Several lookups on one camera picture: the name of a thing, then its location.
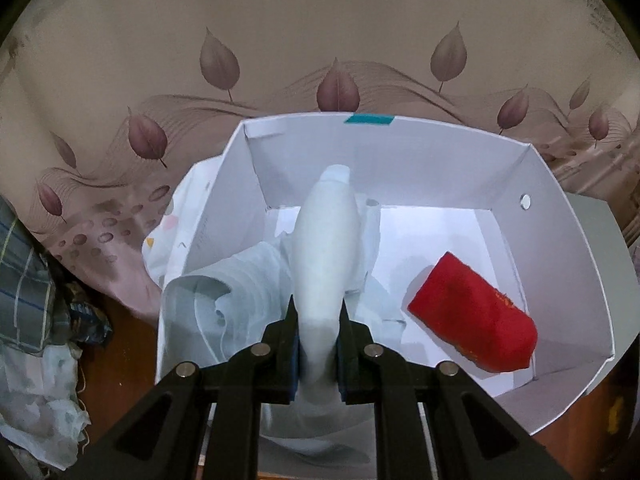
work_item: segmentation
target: red folded fabric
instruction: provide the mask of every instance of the red folded fabric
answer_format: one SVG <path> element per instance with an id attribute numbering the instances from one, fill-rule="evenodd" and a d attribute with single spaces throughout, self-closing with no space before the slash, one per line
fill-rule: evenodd
<path id="1" fill-rule="evenodd" d="M 538 342 L 533 320 L 451 253 L 433 267 L 409 312 L 489 372 L 529 367 Z"/>

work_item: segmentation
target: green tape strip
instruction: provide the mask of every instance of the green tape strip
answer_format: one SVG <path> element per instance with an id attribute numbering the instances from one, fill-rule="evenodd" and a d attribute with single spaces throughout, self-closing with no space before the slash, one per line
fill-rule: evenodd
<path id="1" fill-rule="evenodd" d="M 378 114 L 353 114 L 349 117 L 345 124 L 381 124 L 387 126 L 391 124 L 395 116 L 393 115 L 378 115 Z"/>

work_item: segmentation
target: white box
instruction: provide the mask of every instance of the white box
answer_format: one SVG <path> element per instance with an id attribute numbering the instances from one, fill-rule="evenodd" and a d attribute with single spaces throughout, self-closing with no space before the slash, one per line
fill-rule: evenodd
<path id="1" fill-rule="evenodd" d="M 349 166 L 356 191 L 383 205 L 373 275 L 404 311 L 407 360 L 431 366 L 446 358 L 458 362 L 531 434 L 564 413 L 613 361 L 600 273 L 552 173 L 530 144 L 464 126 L 325 113 L 243 121 L 207 186 L 197 222 L 191 220 L 197 225 L 193 235 L 182 240 L 188 250 L 181 273 L 290 231 L 298 207 L 331 164 Z M 479 370 L 406 313 L 447 250 L 534 319 L 539 341 L 529 369 Z M 199 332 L 190 324 L 193 314 L 189 306 L 180 309 L 161 312 L 159 377 L 180 360 L 207 365 Z M 260 457 L 266 470 L 310 475 L 310 466 L 295 466 L 290 454 L 274 465 L 273 453 Z"/>

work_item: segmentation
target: brown floor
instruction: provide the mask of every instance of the brown floor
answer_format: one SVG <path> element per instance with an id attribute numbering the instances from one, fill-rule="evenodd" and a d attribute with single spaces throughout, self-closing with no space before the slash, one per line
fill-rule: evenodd
<path id="1" fill-rule="evenodd" d="M 156 331 L 113 300 L 100 302 L 111 319 L 114 337 L 106 349 L 85 349 L 81 366 L 86 389 L 81 394 L 99 439 L 154 382 Z M 638 384 L 638 346 L 588 396 L 536 435 L 536 439 L 575 480 L 598 478 L 598 472 L 625 440 Z"/>

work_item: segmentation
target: blue plaid cloth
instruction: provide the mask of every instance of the blue plaid cloth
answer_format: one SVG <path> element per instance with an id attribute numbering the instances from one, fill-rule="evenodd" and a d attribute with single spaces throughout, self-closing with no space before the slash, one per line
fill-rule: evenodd
<path id="1" fill-rule="evenodd" d="M 49 342 L 56 286 L 32 240 L 0 198 L 0 342 L 38 354 Z"/>

